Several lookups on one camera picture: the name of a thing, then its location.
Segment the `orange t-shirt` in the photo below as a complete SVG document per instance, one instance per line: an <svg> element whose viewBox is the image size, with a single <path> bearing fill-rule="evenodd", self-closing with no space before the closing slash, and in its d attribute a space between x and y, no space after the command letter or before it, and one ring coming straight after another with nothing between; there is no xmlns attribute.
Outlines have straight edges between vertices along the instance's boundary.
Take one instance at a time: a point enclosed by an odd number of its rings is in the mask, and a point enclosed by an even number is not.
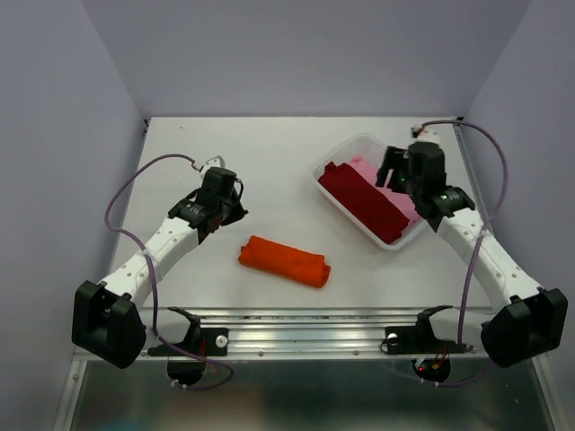
<svg viewBox="0 0 575 431"><path fill-rule="evenodd" d="M289 247L252 235L241 247L241 265L313 288L323 288L331 274L331 266L321 254Z"/></svg>

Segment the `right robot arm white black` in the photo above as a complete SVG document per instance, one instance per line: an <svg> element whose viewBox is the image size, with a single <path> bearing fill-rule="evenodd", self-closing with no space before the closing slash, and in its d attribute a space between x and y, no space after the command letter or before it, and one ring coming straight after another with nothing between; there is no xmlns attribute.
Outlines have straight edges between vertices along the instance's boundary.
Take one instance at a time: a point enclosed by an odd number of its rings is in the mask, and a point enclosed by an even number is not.
<svg viewBox="0 0 575 431"><path fill-rule="evenodd" d="M388 147L376 185L410 197L433 232L471 270L492 309L482 314L450 305L427 308L411 326L385 328L384 353L425 356L478 349L507 368L560 345L567 297L558 288L543 288L484 230L472 199L447 185L445 155L438 144Z"/></svg>

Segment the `white plastic basket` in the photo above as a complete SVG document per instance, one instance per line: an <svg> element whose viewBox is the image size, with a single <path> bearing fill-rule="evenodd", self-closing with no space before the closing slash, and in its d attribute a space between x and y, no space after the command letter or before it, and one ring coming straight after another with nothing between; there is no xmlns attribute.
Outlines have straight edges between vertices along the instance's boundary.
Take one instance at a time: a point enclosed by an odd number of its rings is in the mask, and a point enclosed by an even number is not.
<svg viewBox="0 0 575 431"><path fill-rule="evenodd" d="M367 134L355 135L322 156L310 170L312 183L378 247L398 251L428 225L410 197L376 186L386 146Z"/></svg>

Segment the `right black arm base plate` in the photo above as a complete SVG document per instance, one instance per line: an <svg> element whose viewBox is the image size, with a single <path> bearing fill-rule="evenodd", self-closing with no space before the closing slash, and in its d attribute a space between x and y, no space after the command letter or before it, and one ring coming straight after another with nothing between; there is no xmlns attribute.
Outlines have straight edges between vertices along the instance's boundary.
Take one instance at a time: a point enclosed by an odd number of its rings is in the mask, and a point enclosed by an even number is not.
<svg viewBox="0 0 575 431"><path fill-rule="evenodd" d="M380 350L387 355L412 356L467 352L454 341L437 339L431 330L421 329L416 325L386 327Z"/></svg>

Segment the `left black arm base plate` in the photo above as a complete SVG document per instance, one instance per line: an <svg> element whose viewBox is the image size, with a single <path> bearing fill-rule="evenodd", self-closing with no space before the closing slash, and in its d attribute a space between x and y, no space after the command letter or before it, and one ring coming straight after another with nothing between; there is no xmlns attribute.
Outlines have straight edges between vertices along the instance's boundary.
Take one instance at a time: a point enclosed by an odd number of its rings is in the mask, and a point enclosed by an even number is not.
<svg viewBox="0 0 575 431"><path fill-rule="evenodd" d="M195 356L226 356L229 329L224 327L189 327L178 342L177 348Z"/></svg>

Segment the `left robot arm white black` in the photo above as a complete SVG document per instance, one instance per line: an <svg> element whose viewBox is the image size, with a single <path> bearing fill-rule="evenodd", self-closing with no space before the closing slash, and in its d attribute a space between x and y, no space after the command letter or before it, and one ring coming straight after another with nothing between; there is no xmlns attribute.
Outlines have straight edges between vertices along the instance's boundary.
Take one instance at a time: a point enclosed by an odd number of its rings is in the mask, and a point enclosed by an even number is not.
<svg viewBox="0 0 575 431"><path fill-rule="evenodd" d="M160 227L122 266L75 292L73 343L123 369L140 352L160 345L153 321L140 310L159 282L189 252L219 228L247 214L243 186L219 156L199 168L201 185L168 211Z"/></svg>

